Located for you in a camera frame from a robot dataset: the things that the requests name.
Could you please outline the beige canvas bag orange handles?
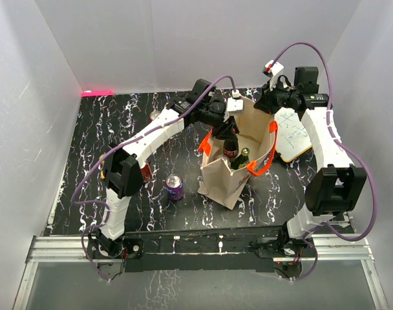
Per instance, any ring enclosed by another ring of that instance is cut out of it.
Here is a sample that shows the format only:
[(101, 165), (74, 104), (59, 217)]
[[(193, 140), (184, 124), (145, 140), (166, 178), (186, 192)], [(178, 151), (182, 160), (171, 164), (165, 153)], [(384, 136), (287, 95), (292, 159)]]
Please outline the beige canvas bag orange handles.
[(247, 181), (270, 168), (277, 144), (274, 116), (255, 109), (251, 99), (242, 96), (241, 101), (244, 110), (234, 117), (237, 141), (219, 140), (211, 130), (199, 146), (203, 158), (198, 193), (229, 210), (234, 209)]

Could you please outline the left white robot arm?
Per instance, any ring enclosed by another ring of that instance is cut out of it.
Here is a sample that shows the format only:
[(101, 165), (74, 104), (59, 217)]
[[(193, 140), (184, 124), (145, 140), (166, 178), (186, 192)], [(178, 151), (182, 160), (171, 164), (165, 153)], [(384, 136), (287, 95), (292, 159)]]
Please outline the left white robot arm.
[(189, 92), (170, 99), (161, 113), (123, 144), (115, 145), (104, 161), (106, 208), (100, 228), (94, 233), (96, 248), (110, 258), (122, 253), (125, 217), (131, 200), (145, 183), (148, 158), (167, 140), (196, 122), (211, 126), (220, 140), (237, 140), (235, 118), (228, 101), (215, 97), (216, 88), (198, 79)]

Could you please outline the glass cola bottle red cap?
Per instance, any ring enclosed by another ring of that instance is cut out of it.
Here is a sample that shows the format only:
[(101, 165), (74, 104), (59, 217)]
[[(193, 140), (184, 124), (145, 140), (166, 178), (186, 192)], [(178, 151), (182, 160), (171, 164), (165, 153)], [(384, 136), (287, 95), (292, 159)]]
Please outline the glass cola bottle red cap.
[(234, 162), (239, 155), (239, 143), (237, 140), (225, 140), (223, 144), (223, 155), (227, 156), (230, 162)]

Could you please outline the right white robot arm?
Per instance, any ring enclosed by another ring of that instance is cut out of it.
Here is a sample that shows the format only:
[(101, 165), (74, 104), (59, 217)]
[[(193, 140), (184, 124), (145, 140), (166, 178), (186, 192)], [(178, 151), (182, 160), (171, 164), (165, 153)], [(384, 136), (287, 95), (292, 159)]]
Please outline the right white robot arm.
[(278, 249), (293, 256), (301, 248), (302, 238), (332, 218), (353, 211), (367, 174), (356, 167), (348, 154), (330, 135), (326, 122), (329, 96), (319, 92), (317, 67), (297, 67), (294, 82), (283, 74), (280, 63), (270, 61), (264, 67), (269, 81), (254, 107), (267, 114), (291, 108), (305, 127), (317, 162), (317, 173), (305, 190), (304, 206), (283, 228)]

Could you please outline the green glass bottle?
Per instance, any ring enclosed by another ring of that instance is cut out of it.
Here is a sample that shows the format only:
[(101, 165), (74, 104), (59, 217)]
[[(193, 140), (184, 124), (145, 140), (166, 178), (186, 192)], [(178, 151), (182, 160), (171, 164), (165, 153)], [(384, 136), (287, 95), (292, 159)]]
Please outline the green glass bottle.
[(231, 168), (235, 171), (244, 168), (250, 162), (249, 155), (250, 155), (249, 148), (244, 147), (241, 150), (241, 153), (236, 157), (234, 162), (231, 164)]

